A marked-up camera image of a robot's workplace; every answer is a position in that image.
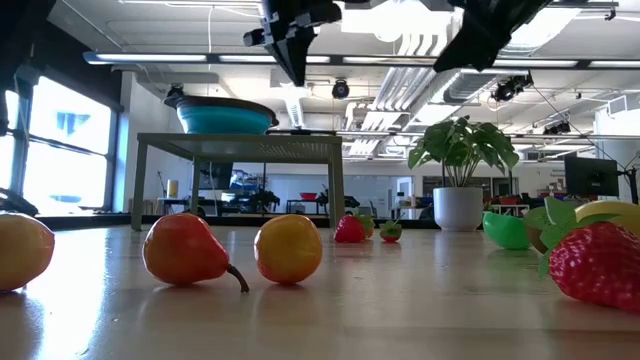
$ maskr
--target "pear stem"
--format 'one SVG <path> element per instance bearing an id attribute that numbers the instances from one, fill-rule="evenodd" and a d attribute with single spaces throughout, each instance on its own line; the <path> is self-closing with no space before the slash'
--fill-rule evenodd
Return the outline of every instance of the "pear stem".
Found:
<path id="1" fill-rule="evenodd" d="M 249 284 L 247 284 L 247 281 L 244 279 L 242 274 L 240 274 L 240 271 L 238 271 L 238 269 L 235 268 L 235 266 L 229 264 L 229 268 L 227 268 L 227 272 L 235 276 L 236 279 L 238 279 L 238 281 L 240 282 L 241 293 L 249 292 Z"/>

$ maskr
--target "potted plant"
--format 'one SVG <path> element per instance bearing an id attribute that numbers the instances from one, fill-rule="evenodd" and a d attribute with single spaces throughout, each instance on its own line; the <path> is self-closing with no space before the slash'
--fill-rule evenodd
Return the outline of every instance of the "potted plant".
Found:
<path id="1" fill-rule="evenodd" d="M 467 187 L 480 161 L 503 174 L 518 163 L 511 139 L 491 123 L 469 116 L 429 126 L 409 152 L 410 169 L 431 160 L 444 165 L 452 187 L 435 189 L 435 220 L 443 230 L 473 231 L 482 222 L 482 189 Z"/>

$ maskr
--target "white pillar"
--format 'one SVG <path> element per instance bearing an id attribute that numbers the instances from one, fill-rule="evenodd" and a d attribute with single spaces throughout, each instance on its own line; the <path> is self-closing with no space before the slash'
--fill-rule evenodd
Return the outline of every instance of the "white pillar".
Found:
<path id="1" fill-rule="evenodd" d="M 594 130 L 599 135 L 640 135 L 640 110 L 632 110 L 616 113 L 609 116 L 608 109 L 596 111 Z M 598 146 L 616 160 L 619 164 L 629 169 L 634 166 L 640 169 L 640 141 L 639 140 L 601 140 Z M 596 151 L 596 156 L 600 159 L 609 159 L 602 151 Z M 618 179 L 620 189 L 620 200 L 631 202 L 631 190 L 627 183 L 627 178 L 620 176 Z"/>

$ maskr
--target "blue bowl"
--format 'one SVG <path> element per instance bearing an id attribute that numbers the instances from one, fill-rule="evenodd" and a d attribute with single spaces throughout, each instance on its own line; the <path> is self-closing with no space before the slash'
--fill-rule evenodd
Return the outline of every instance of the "blue bowl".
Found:
<path id="1" fill-rule="evenodd" d="M 183 96 L 175 105 L 188 134 L 263 135 L 278 125 L 271 109 L 244 100 Z"/>

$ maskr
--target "plastic fruit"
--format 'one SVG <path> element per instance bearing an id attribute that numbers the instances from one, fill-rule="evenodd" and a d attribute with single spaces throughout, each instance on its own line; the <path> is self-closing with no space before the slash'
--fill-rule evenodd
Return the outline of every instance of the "plastic fruit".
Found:
<path id="1" fill-rule="evenodd" d="M 366 231 L 360 220 L 355 216 L 345 215 L 340 219 L 334 239 L 339 243 L 359 243 L 367 238 Z"/>
<path id="2" fill-rule="evenodd" d="M 389 220 L 380 226 L 380 237 L 385 242 L 394 243 L 400 240 L 402 236 L 402 225 L 398 224 L 398 220 L 395 222 Z"/>
<path id="3" fill-rule="evenodd" d="M 364 226 L 364 233 L 367 239 L 373 236 L 373 229 L 376 227 L 376 223 L 373 221 L 371 215 L 356 215 L 362 226 Z"/>
<path id="4" fill-rule="evenodd" d="M 301 215 L 269 220 L 255 239 L 260 273 L 273 282 L 293 285 L 313 274 L 322 261 L 322 239 L 316 226 Z"/>
<path id="5" fill-rule="evenodd" d="M 594 201 L 576 209 L 576 220 L 598 214 L 618 215 L 609 222 L 622 226 L 640 238 L 640 206 L 622 201 Z"/>
<path id="6" fill-rule="evenodd" d="M 520 218 L 486 212 L 482 223 L 489 239 L 505 249 L 524 250 L 531 246 L 524 221 Z"/>
<path id="7" fill-rule="evenodd" d="M 640 242 L 608 222 L 615 214 L 576 220 L 574 209 L 545 199 L 551 226 L 541 240 L 550 249 L 540 264 L 566 295 L 591 304 L 640 312 Z"/>
<path id="8" fill-rule="evenodd" d="M 0 292 L 19 289 L 42 274 L 53 257 L 53 232 L 22 214 L 0 214 Z"/>
<path id="9" fill-rule="evenodd" d="M 160 218 L 147 235 L 142 257 L 147 271 L 168 284 L 184 286 L 217 279 L 228 272 L 240 282 L 241 292 L 249 292 L 249 286 L 238 269 L 229 264 L 229 254 L 209 225 L 192 214 Z"/>

